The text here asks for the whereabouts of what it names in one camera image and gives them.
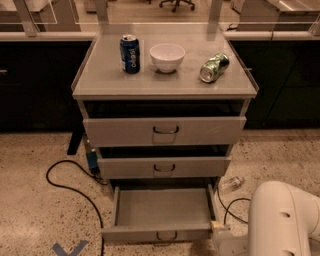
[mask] soda can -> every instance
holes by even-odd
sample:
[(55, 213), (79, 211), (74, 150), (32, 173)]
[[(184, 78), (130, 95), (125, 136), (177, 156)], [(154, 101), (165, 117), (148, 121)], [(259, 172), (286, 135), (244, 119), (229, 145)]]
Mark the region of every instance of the soda can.
[(123, 35), (120, 40), (122, 69), (130, 74), (140, 70), (139, 40), (134, 35)]
[(200, 69), (200, 79), (203, 82), (215, 82), (228, 68), (229, 58), (224, 53), (218, 53), (204, 63)]

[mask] white counter edge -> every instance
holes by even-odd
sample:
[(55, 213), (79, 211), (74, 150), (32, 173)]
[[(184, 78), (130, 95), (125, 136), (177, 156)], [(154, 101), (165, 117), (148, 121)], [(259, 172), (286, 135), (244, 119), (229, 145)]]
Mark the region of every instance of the white counter edge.
[(98, 32), (43, 32), (27, 37), (24, 32), (0, 32), (0, 42), (25, 41), (92, 41)]
[(308, 31), (225, 31), (223, 35), (228, 40), (237, 41), (310, 41), (320, 40), (320, 36), (314, 36)]

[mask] black cabinet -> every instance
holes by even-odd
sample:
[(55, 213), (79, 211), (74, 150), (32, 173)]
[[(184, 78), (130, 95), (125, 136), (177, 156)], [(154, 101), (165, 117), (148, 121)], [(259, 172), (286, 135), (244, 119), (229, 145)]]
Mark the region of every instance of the black cabinet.
[(0, 131), (73, 130), (71, 84), (90, 43), (1, 42)]
[(247, 128), (320, 127), (320, 41), (232, 41), (259, 85)]

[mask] drawer handle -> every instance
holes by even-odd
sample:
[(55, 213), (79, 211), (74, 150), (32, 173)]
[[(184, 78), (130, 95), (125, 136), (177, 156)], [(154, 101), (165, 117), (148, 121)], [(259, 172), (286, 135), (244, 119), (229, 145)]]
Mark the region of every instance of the drawer handle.
[(168, 130), (168, 131), (161, 131), (159, 130), (157, 127), (153, 126), (153, 132), (154, 133), (158, 133), (158, 134), (176, 134), (179, 132), (179, 126), (176, 126), (176, 129), (175, 130)]
[(8, 70), (4, 68), (0, 68), (0, 76), (8, 75)]
[(166, 169), (166, 170), (165, 170), (165, 169), (160, 169), (160, 168), (158, 168), (157, 165), (154, 164), (154, 165), (153, 165), (153, 169), (154, 169), (156, 172), (172, 172), (172, 171), (174, 171), (174, 169), (176, 169), (176, 165), (173, 164), (172, 167), (171, 167), (171, 169)]
[(160, 232), (157, 232), (157, 239), (158, 239), (159, 241), (174, 241), (174, 240), (176, 240), (177, 237), (178, 237), (178, 232), (177, 232), (177, 231), (174, 231), (174, 235), (173, 235), (172, 237), (168, 237), (168, 238), (161, 238), (161, 236), (160, 236), (159, 233), (160, 233)]

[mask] black cable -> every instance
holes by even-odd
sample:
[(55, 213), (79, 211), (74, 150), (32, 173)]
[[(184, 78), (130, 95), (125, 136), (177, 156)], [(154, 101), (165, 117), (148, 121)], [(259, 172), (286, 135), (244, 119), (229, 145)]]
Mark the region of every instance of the black cable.
[[(83, 192), (81, 192), (81, 191), (79, 191), (79, 190), (77, 190), (77, 189), (75, 189), (75, 188), (71, 188), (71, 187), (67, 187), (67, 186), (64, 186), (64, 185), (56, 184), (56, 183), (52, 182), (52, 181), (49, 179), (49, 173), (51, 172), (51, 170), (52, 170), (55, 166), (57, 166), (58, 164), (61, 164), (61, 163), (72, 163), (72, 164), (75, 164), (76, 166), (78, 166), (78, 167), (79, 167), (87, 176), (89, 176), (90, 178), (94, 178), (96, 181), (97, 181), (97, 179), (99, 179), (99, 178), (97, 178), (97, 177), (95, 177), (95, 176), (91, 176), (90, 174), (88, 174), (88, 173), (84, 170), (84, 168), (83, 168), (81, 165), (79, 165), (77, 162), (72, 161), (72, 160), (61, 160), (61, 161), (58, 161), (58, 162), (56, 162), (55, 164), (51, 165), (50, 168), (47, 170), (47, 173), (46, 173), (46, 179), (47, 179), (48, 183), (51, 184), (52, 186), (58, 187), (58, 188), (64, 188), (64, 189), (68, 189), (68, 190), (74, 191), (74, 192), (80, 194), (81, 196), (83, 196), (85, 199), (87, 199), (87, 200), (89, 201), (89, 203), (90, 203), (90, 204), (93, 206), (93, 208), (95, 209), (95, 211), (96, 211), (96, 213), (97, 213), (97, 215), (98, 215), (98, 218), (99, 218), (100, 227), (101, 227), (101, 229), (102, 229), (102, 228), (103, 228), (103, 221), (102, 221), (101, 214), (100, 214), (97, 206), (95, 205), (95, 203), (94, 203), (86, 194), (84, 194)], [(102, 239), (102, 240), (101, 240), (101, 253), (100, 253), (100, 255), (103, 256), (103, 255), (104, 255), (104, 239), (103, 239), (103, 237), (102, 237), (101, 239)]]
[[(249, 202), (251, 201), (251, 200), (248, 199), (248, 198), (237, 198), (237, 199), (233, 200), (233, 201), (228, 205), (228, 207), (227, 207), (227, 209), (226, 209), (226, 213), (224, 214), (224, 220), (223, 220), (223, 223), (224, 223), (224, 224), (227, 223), (227, 215), (228, 215), (228, 213), (229, 213), (230, 215), (232, 215), (233, 217), (235, 216), (235, 215), (231, 214), (231, 212), (229, 211), (230, 206), (231, 206), (234, 202), (243, 201), (243, 200), (249, 201)], [(237, 220), (240, 220), (240, 221), (241, 221), (242, 223), (244, 223), (244, 224), (248, 224), (247, 221), (244, 221), (244, 220), (240, 219), (239, 217), (236, 217), (236, 219), (237, 219)]]
[(222, 200), (221, 200), (219, 188), (217, 188), (217, 195), (218, 195), (218, 199), (219, 199), (222, 207), (223, 207), (223, 208), (225, 209), (225, 211), (226, 211), (226, 213), (225, 213), (225, 215), (224, 215), (224, 224), (226, 224), (226, 219), (227, 219), (228, 213), (229, 213), (233, 218), (235, 218), (236, 220), (238, 220), (238, 221), (240, 221), (240, 222), (242, 222), (242, 223), (244, 223), (244, 224), (248, 224), (247, 221), (239, 218), (238, 216), (236, 216), (236, 215), (234, 215), (232, 212), (230, 212), (230, 211), (229, 211), (229, 208), (230, 208), (230, 206), (231, 206), (234, 202), (236, 202), (236, 201), (240, 201), (240, 200), (251, 201), (250, 199), (248, 199), (248, 198), (238, 198), (238, 199), (233, 200), (233, 201), (228, 205), (228, 207), (226, 207), (226, 206), (224, 205), (224, 203), (222, 202)]

